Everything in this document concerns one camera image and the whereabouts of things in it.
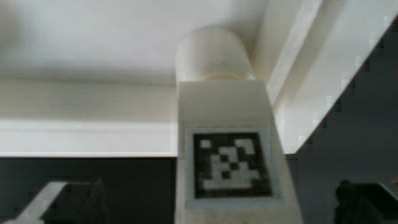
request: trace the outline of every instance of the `dark floor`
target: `dark floor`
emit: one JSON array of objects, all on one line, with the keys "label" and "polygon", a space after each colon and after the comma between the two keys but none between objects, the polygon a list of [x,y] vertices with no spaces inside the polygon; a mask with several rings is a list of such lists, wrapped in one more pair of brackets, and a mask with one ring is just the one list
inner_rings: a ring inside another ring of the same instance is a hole
[{"label": "dark floor", "polygon": [[173,223],[173,159],[0,159],[0,218],[12,218],[47,181],[101,178],[109,223]]}]

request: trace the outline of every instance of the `black and white pattern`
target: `black and white pattern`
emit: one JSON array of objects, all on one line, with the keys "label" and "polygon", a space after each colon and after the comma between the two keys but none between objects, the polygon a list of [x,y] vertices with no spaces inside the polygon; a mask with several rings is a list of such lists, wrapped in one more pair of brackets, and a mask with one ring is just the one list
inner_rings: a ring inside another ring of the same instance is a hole
[{"label": "black and white pattern", "polygon": [[259,135],[193,134],[195,198],[269,196]]}]

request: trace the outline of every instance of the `white wall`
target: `white wall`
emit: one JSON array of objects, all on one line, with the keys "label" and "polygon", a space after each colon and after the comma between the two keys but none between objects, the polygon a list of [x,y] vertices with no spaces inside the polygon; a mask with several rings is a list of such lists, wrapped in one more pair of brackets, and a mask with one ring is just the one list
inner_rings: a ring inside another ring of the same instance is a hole
[{"label": "white wall", "polygon": [[173,87],[0,80],[0,156],[175,156]]},{"label": "white wall", "polygon": [[[273,15],[268,16],[280,21],[264,20],[259,36],[264,39],[259,39],[257,42],[253,70],[268,84],[269,100],[275,100],[273,113],[282,149],[285,153],[294,153],[319,124],[396,16],[398,0],[324,1],[317,12],[308,10],[317,13],[317,16],[312,25],[307,23],[310,29],[307,29],[301,45],[291,45],[300,48],[291,65],[285,65],[291,66],[285,70],[287,73],[285,71],[278,73],[282,77],[271,75],[276,60],[291,60],[287,56],[280,57],[284,52],[280,49],[289,46],[285,45],[289,38],[294,39],[289,35],[301,34],[298,31],[289,33],[291,27],[294,27],[292,22],[296,22],[292,17],[296,11],[291,11],[284,2],[269,1],[268,4],[273,6]],[[280,80],[285,80],[282,85],[273,86],[273,83],[280,84]],[[275,94],[271,88],[278,87],[280,91]]]}]

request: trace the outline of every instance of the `white surface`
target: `white surface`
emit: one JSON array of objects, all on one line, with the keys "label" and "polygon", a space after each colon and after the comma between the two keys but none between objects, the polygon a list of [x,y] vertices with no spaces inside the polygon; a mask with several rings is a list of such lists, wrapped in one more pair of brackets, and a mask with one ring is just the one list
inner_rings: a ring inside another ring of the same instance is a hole
[{"label": "white surface", "polygon": [[273,103],[307,38],[323,0],[269,0],[252,55]]},{"label": "white surface", "polygon": [[221,25],[252,49],[266,0],[1,0],[0,75],[173,84],[188,33]]},{"label": "white surface", "polygon": [[[193,163],[186,132],[259,131],[268,164],[273,197],[191,200]],[[179,147],[177,159],[177,224],[285,224],[301,223],[287,164],[260,81],[179,83]]]},{"label": "white surface", "polygon": [[324,1],[273,103],[284,153],[333,105],[398,13],[398,0]]},{"label": "white surface", "polygon": [[252,80],[246,51],[236,34],[223,27],[195,30],[175,53],[177,81]]},{"label": "white surface", "polygon": [[0,80],[0,156],[175,156],[165,86]]}]

